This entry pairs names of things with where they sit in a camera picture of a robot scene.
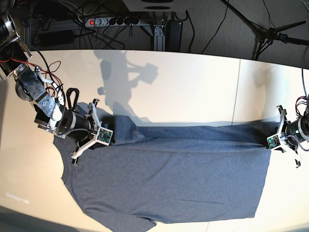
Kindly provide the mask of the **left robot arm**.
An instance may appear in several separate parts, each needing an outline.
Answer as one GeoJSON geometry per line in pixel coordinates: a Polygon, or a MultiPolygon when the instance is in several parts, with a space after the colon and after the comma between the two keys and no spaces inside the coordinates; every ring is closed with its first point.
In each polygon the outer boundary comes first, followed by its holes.
{"type": "Polygon", "coordinates": [[[295,101],[296,120],[287,120],[287,112],[280,105],[280,123],[277,129],[279,150],[282,152],[293,151],[296,168],[301,167],[299,150],[308,152],[303,143],[309,142],[309,76],[305,74],[305,63],[308,60],[309,47],[306,46],[301,59],[301,83],[304,94],[295,101]]]}

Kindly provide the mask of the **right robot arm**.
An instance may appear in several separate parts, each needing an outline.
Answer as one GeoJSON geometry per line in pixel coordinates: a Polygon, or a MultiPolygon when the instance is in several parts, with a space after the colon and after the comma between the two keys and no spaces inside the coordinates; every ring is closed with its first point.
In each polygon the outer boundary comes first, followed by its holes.
{"type": "Polygon", "coordinates": [[[1,80],[13,77],[18,97],[32,104],[38,128],[59,138],[72,138],[75,149],[72,163],[90,148],[108,146],[112,132],[102,127],[97,115],[98,99],[88,105],[88,113],[80,114],[77,105],[79,89],[63,89],[62,82],[50,71],[29,62],[29,48],[21,41],[14,21],[8,12],[0,14],[1,80]]]}

